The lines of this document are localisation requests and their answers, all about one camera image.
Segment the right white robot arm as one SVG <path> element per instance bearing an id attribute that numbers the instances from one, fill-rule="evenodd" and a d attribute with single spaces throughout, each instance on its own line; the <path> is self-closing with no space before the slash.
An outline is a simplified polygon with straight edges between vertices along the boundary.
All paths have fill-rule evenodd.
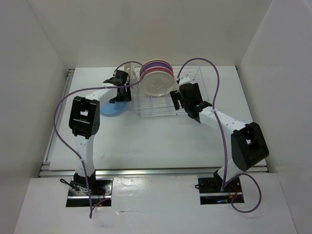
<path id="1" fill-rule="evenodd" d="M 269 149 L 259 124 L 245 123 L 214 109 L 202 99 L 197 83 L 186 83 L 171 91 L 176 110 L 183 108 L 188 117 L 219 130 L 225 149 L 225 163 L 214 173 L 213 185 L 220 192 L 230 181 L 269 156 Z"/>

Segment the blue plastic plate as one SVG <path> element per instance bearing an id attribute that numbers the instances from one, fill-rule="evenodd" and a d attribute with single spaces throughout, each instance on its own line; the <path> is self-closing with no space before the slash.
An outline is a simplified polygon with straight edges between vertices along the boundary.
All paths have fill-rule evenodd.
<path id="1" fill-rule="evenodd" d="M 106 117 L 115 117 L 120 114 L 122 114 L 126 107 L 128 102 L 122 101 L 122 102 L 115 102 L 115 103 L 105 103 L 100 108 L 100 114 Z"/>

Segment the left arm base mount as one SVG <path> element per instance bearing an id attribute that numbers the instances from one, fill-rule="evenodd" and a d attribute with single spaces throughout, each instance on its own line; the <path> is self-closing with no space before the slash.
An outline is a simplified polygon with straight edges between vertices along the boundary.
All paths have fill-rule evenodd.
<path id="1" fill-rule="evenodd" d="M 68 198 L 69 199 L 88 199 L 87 188 L 77 185 L 70 179 L 70 182 L 61 178 L 60 182 L 69 186 Z M 112 179 L 100 179 L 97 180 L 95 185 L 91 188 L 92 199 L 110 198 L 112 194 L 113 180 Z"/>

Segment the pink plastic plate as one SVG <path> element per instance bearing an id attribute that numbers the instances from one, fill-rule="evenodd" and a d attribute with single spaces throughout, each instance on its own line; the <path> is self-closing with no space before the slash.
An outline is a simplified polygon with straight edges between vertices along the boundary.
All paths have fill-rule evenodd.
<path id="1" fill-rule="evenodd" d="M 162 73 L 167 73 L 170 76 L 174 77 L 174 74 L 171 70 L 167 69 L 167 68 L 163 68 L 163 67 L 153 67 L 150 69 L 145 70 L 142 74 L 140 74 L 140 78 L 144 78 L 147 74 L 150 74 L 152 72 L 162 72 Z"/>

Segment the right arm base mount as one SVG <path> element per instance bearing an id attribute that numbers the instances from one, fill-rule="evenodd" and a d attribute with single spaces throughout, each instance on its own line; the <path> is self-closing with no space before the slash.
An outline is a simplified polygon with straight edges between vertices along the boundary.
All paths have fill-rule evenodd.
<path id="1" fill-rule="evenodd" d="M 221 184 L 213 177 L 199 178 L 195 188 L 199 190 L 201 195 L 222 195 L 226 197 L 242 195 L 242 187 L 239 178 L 234 179 L 226 185 L 223 191 L 221 191 Z"/>

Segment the cream plastic plate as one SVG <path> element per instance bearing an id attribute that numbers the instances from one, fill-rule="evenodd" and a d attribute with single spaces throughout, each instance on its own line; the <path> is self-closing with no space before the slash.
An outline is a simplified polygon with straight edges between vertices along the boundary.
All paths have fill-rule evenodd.
<path id="1" fill-rule="evenodd" d="M 148 96 L 160 97 L 170 93 L 176 85 L 175 78 L 162 71 L 150 72 L 140 77 L 140 88 Z"/>

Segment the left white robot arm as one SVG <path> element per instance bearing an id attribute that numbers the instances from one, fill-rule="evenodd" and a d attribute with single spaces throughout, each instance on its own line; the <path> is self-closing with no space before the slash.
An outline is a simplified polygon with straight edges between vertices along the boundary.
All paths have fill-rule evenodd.
<path id="1" fill-rule="evenodd" d="M 112 78 L 104 81 L 101 88 L 84 97 L 76 96 L 73 99 L 69 128 L 75 136 L 75 152 L 78 153 L 74 183 L 86 195 L 93 194 L 97 189 L 93 145 L 100 127 L 100 108 L 104 104 L 131 101 L 129 84 L 128 73 L 117 70 Z"/>

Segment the purple plastic plate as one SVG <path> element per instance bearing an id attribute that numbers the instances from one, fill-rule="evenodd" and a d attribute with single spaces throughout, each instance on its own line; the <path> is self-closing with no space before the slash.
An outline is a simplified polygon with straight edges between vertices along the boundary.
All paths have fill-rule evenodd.
<path id="1" fill-rule="evenodd" d="M 143 66 L 141 69 L 140 69 L 140 72 L 139 74 L 142 74 L 145 70 L 147 69 L 150 69 L 150 68 L 153 68 L 153 67 L 163 67 L 163 68 L 167 68 L 169 70 L 171 70 L 173 72 L 173 68 L 172 66 L 169 66 L 168 64 L 166 63 L 162 63 L 162 62 L 151 62 L 145 66 Z"/>

